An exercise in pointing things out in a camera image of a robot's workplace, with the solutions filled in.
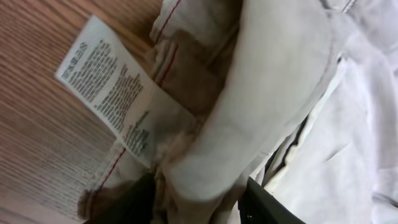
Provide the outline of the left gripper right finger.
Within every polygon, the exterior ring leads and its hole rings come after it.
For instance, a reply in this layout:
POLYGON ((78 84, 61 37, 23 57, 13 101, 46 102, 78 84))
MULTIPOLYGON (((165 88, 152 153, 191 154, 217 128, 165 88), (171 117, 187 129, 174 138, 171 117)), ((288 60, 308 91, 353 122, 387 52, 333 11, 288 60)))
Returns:
POLYGON ((251 177, 238 209, 241 224, 304 224, 251 177))

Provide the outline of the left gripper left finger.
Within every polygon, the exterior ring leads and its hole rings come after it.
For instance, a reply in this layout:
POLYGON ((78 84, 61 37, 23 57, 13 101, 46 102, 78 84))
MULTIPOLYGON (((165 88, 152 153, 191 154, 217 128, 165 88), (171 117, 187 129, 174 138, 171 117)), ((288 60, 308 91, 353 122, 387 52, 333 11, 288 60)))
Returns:
POLYGON ((117 201, 84 224, 149 224, 155 199, 153 174, 141 177, 117 201))

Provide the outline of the beige khaki shorts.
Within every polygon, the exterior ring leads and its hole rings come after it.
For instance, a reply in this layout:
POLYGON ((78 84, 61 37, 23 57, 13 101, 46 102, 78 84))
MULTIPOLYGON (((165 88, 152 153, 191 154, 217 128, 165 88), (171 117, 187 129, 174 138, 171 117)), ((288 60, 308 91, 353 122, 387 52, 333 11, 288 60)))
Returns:
POLYGON ((116 136, 84 222, 153 174, 150 223, 241 223, 253 178, 304 223, 397 222, 397 2, 164 1, 146 72, 91 17, 57 71, 116 136))

